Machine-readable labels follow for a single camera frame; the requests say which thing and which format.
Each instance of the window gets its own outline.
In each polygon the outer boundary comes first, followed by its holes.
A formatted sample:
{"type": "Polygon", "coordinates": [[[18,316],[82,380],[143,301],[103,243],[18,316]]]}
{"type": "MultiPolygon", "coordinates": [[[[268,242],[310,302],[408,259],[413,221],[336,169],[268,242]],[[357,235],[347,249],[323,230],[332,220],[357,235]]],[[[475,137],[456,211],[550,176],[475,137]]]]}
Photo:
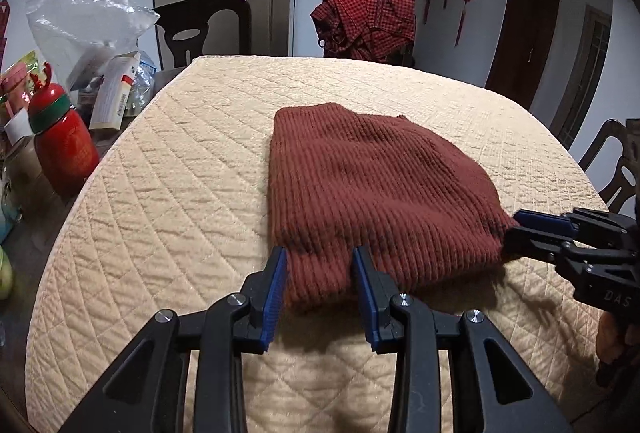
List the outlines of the window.
{"type": "Polygon", "coordinates": [[[566,149],[574,143],[591,106],[607,56],[610,32],[611,16],[587,5],[574,69],[550,128],[566,149]]]}

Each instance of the red bottle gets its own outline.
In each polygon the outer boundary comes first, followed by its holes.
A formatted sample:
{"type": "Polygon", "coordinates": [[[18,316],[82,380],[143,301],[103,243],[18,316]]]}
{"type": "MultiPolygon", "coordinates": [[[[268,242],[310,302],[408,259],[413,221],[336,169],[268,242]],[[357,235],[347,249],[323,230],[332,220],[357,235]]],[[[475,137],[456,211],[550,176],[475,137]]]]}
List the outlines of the red bottle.
{"type": "Polygon", "coordinates": [[[60,196],[75,196],[100,158],[84,122],[65,90],[51,82],[51,65],[44,64],[45,84],[31,74],[35,93],[29,103],[29,123],[42,171],[60,196]]]}

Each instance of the quilted tablecloth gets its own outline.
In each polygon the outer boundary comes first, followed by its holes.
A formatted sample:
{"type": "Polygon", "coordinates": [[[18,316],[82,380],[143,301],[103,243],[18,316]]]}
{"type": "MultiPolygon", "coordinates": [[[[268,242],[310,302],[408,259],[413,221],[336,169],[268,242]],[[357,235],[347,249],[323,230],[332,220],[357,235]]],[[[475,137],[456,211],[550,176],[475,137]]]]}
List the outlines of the quilted tablecloth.
{"type": "MultiPolygon", "coordinates": [[[[494,92],[363,61],[198,58],[108,152],[50,254],[26,360],[28,415],[40,433],[57,431],[156,310],[199,311],[261,269],[273,116],[324,102],[434,130],[487,171],[509,213],[606,209],[548,130],[494,92]]],[[[601,398],[592,382],[598,312],[571,294],[551,266],[521,259],[421,296],[443,311],[485,311],[571,418],[601,398]]],[[[283,316],[269,352],[243,365],[251,432],[386,431],[395,355],[371,352],[351,304],[283,316]]],[[[441,365],[450,431],[444,356],[441,365]]]]}

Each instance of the human hand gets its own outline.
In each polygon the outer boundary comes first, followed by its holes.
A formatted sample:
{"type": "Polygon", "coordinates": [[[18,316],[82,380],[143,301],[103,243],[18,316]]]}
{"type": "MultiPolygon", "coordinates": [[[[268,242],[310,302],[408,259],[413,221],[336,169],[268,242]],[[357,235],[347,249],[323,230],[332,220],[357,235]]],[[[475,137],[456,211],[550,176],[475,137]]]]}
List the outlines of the human hand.
{"type": "MultiPolygon", "coordinates": [[[[607,365],[622,355],[625,347],[640,345],[640,325],[629,325],[624,336],[618,329],[616,318],[609,312],[603,312],[598,322],[598,334],[596,335],[596,355],[607,365]]],[[[636,357],[632,363],[640,361],[636,357]]]]}

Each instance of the red plaid shirt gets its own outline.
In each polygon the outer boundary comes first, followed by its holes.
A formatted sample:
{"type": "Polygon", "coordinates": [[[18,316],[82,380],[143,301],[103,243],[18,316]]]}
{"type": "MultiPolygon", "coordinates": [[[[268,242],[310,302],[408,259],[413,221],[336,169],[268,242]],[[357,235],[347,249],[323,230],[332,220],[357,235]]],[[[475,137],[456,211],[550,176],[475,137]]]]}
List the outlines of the red plaid shirt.
{"type": "Polygon", "coordinates": [[[384,63],[415,39],[414,9],[415,0],[322,0],[311,19],[326,58],[384,63]]]}

